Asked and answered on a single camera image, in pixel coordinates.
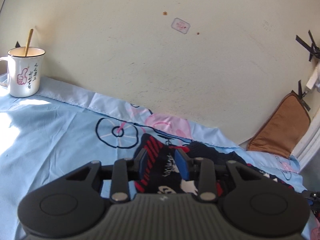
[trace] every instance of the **cream wall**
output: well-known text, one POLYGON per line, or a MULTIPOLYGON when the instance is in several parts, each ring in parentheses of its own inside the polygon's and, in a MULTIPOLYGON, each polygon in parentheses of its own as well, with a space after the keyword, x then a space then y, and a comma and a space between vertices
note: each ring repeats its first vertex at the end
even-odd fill
MULTIPOLYGON (((218 126, 239 143, 306 84, 314 64, 295 35, 309 43, 310 29, 320 45, 319 23, 320 0, 6 0, 0 55, 34 28, 45 75, 218 126), (171 28, 176 17, 187 34, 171 28)), ((306 100, 313 115, 320 95, 306 100)))

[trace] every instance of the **blue gripper pad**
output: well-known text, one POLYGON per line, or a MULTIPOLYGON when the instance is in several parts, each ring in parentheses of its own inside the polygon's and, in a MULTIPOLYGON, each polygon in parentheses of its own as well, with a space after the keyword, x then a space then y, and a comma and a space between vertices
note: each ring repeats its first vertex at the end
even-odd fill
POLYGON ((174 152, 174 160, 179 169, 182 179, 188 181, 190 178, 190 174, 187 166, 187 161, 183 158, 183 156, 178 150, 174 152))

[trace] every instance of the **screw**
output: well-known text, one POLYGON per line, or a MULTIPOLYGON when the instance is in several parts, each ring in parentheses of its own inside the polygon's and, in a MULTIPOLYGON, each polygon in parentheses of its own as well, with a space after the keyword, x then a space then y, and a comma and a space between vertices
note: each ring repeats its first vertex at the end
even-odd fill
POLYGON ((111 198, 114 201, 124 201, 128 198, 128 195, 124 192, 117 192, 117 193, 113 193, 111 198))
POLYGON ((200 194, 200 198, 204 201, 212 201, 216 198, 216 195, 212 192, 204 192, 200 194))

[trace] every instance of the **white mug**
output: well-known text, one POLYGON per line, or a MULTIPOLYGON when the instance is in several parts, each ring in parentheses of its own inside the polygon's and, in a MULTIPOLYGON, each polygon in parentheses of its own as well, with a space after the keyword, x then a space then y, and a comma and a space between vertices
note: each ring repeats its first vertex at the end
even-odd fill
POLYGON ((6 83, 10 95, 25 98, 34 95, 39 90, 44 54, 44 49, 29 47, 25 57, 25 47, 19 47, 9 50, 7 57, 0 57, 0 60, 8 61, 6 83))

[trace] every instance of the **brown pouch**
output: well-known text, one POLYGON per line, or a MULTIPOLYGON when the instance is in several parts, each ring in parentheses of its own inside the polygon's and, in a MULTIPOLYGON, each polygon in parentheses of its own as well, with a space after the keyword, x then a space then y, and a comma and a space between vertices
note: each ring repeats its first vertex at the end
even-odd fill
POLYGON ((286 95, 268 121, 249 141, 247 150, 288 158, 310 125, 309 114, 301 102, 304 103, 293 91, 286 95))

